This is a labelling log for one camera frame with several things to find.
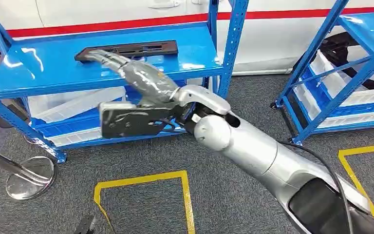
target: blue metal shelf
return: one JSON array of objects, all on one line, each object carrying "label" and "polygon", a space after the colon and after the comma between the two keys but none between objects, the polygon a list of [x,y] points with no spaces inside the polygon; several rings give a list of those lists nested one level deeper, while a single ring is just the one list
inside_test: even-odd
[{"label": "blue metal shelf", "polygon": [[[13,40],[0,24],[0,51],[4,56],[0,64],[0,100],[21,98],[26,102],[27,96],[124,86],[125,81],[111,70],[98,63],[82,64],[75,61],[74,56],[85,47],[163,40],[176,40],[178,54],[145,57],[146,62],[158,67],[176,82],[188,78],[204,78],[203,84],[208,84],[210,77],[215,81],[218,76],[219,87],[216,87],[216,82],[213,82],[213,90],[216,90],[221,97],[226,97],[248,0],[229,0],[229,2],[232,12],[223,61],[218,59],[216,50],[218,0],[209,1],[206,22],[189,24],[24,40]],[[60,150],[61,148],[46,140],[41,132],[28,126],[1,101],[0,116],[56,157],[58,162],[65,162],[66,155]],[[89,128],[88,126],[95,126],[94,117],[94,110],[92,110],[75,118],[52,124],[33,120],[33,126],[47,134],[61,134],[80,129],[82,127],[80,124],[87,124],[86,129]],[[62,149],[174,134],[178,133],[97,139],[68,145]]]},{"label": "blue metal shelf", "polygon": [[[312,43],[300,59],[299,64],[294,68],[292,76],[285,88],[274,102],[278,108],[286,107],[290,114],[290,118],[299,132],[294,138],[292,138],[297,144],[300,144],[311,134],[374,128],[374,121],[341,125],[337,127],[317,128],[328,117],[374,112],[374,103],[340,107],[340,104],[343,103],[344,100],[346,100],[364,81],[374,74],[374,13],[340,16],[348,1],[349,0],[336,0]],[[316,51],[326,35],[337,24],[345,28],[346,31],[369,53],[369,56],[337,67],[320,75],[313,75],[309,63],[316,54]],[[362,69],[359,70],[355,77],[353,77],[334,98],[330,97],[326,86],[322,82],[319,83],[323,76],[364,62],[365,64]],[[297,105],[307,120],[307,126],[301,125],[298,116],[287,98],[288,96],[296,96],[293,92],[293,87],[302,83],[304,83],[312,93],[312,96],[321,109],[321,112],[314,119],[310,119],[303,104],[297,99],[297,97],[295,97]]]},{"label": "blue metal shelf", "polygon": [[337,22],[370,55],[374,54],[374,13],[343,15]]},{"label": "blue metal shelf", "polygon": [[14,42],[0,65],[0,99],[126,85],[109,68],[74,56],[90,46],[163,40],[176,40],[178,54],[145,59],[172,79],[222,74],[205,22],[26,39]]}]

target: white storage box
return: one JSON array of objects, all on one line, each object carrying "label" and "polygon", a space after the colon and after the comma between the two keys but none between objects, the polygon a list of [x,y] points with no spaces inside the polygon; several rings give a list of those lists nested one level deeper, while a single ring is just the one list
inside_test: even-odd
[{"label": "white storage box", "polygon": [[51,136],[46,137],[47,140],[52,141],[55,146],[64,146],[64,145],[70,145],[75,144],[87,140],[94,140],[101,138],[101,128],[91,128],[86,129],[78,132],[68,133],[68,134],[62,134],[58,136]]},{"label": "white storage box", "polygon": [[[306,88],[304,84],[297,85],[293,88],[297,99],[302,102],[304,108],[307,111],[307,114],[310,120],[313,120],[321,112],[318,103],[315,98],[312,96],[310,91]],[[363,123],[368,121],[374,121],[374,112],[346,115],[346,116],[337,116],[337,117],[328,117],[326,118],[318,128],[327,128],[340,125],[354,124],[354,123]]]},{"label": "white storage box", "polygon": [[31,117],[47,123],[62,121],[95,108],[100,102],[125,99],[124,87],[28,97]]},{"label": "white storage box", "polygon": [[[327,60],[325,55],[323,55],[320,50],[318,50],[316,58],[310,64],[310,67],[316,75],[334,69],[334,66]],[[351,78],[344,72],[335,72],[322,78],[322,82],[328,89],[328,93],[332,98],[336,97],[336,95],[350,81]],[[367,103],[374,103],[374,89],[367,90],[361,85],[340,106],[352,106]]]},{"label": "white storage box", "polygon": [[374,112],[326,118],[318,128],[374,121]]},{"label": "white storage box", "polygon": [[297,98],[302,102],[310,119],[314,119],[320,113],[320,107],[313,97],[312,93],[307,89],[306,85],[300,84],[293,88]]}]

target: white car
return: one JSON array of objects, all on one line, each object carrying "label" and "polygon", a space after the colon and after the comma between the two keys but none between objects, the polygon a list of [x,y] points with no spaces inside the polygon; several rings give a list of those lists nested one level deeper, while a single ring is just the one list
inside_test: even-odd
[{"label": "white car", "polygon": [[[235,75],[289,72],[335,0],[250,0]],[[0,0],[0,22],[15,38],[45,37],[206,19],[208,0]],[[374,12],[374,0],[350,0],[350,13]],[[220,1],[223,56],[228,0]],[[333,33],[341,32],[336,28]]]}]

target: floor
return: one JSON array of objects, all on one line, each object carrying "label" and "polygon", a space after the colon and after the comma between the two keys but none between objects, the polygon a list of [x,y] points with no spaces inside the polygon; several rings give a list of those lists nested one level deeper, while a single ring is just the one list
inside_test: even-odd
[{"label": "floor", "polygon": [[[228,101],[236,114],[285,140],[290,133],[282,116],[268,106],[286,81],[287,76],[235,77]],[[369,145],[374,145],[374,129],[321,134],[304,142],[349,181],[338,151]],[[16,161],[47,155],[13,129],[0,130],[0,152]],[[67,154],[67,162],[58,166],[55,184],[31,201],[11,200],[4,188],[8,173],[0,170],[0,234],[72,234],[87,214],[95,215],[95,233],[112,233],[93,201],[98,182],[179,170],[187,171],[196,233],[297,233],[258,181],[190,136],[73,149]],[[350,156],[348,161],[374,202],[374,154]],[[101,204],[115,233],[187,232],[178,178],[104,189]]]}]

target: yellow floor tape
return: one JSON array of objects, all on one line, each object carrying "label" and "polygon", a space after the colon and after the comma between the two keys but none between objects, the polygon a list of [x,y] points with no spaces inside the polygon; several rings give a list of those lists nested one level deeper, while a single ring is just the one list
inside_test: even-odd
[{"label": "yellow floor tape", "polygon": [[110,219],[108,218],[107,212],[101,206],[101,189],[119,187],[119,186],[130,185],[130,184],[153,182],[153,181],[163,180],[163,179],[173,179],[173,178],[178,178],[178,177],[181,178],[181,184],[183,186],[184,207],[186,209],[188,234],[195,234],[193,208],[191,206],[190,187],[188,185],[187,171],[176,171],[176,172],[161,173],[161,174],[150,175],[150,176],[146,175],[146,176],[134,177],[134,178],[128,178],[128,179],[118,179],[118,180],[99,182],[97,183],[94,189],[94,202],[98,205],[99,209],[104,214],[112,232],[115,233],[114,228],[112,227],[112,224],[110,222]]},{"label": "yellow floor tape", "polygon": [[374,216],[374,204],[369,199],[369,196],[366,194],[365,190],[363,189],[362,185],[360,184],[359,180],[354,174],[351,166],[346,160],[346,156],[370,153],[370,152],[374,152],[374,146],[360,147],[360,148],[354,148],[354,149],[348,149],[348,150],[339,150],[338,157],[343,167],[345,168],[346,172],[348,173],[348,175],[351,177],[352,181],[354,182],[356,188],[369,200],[369,203],[371,205],[371,213]]}]

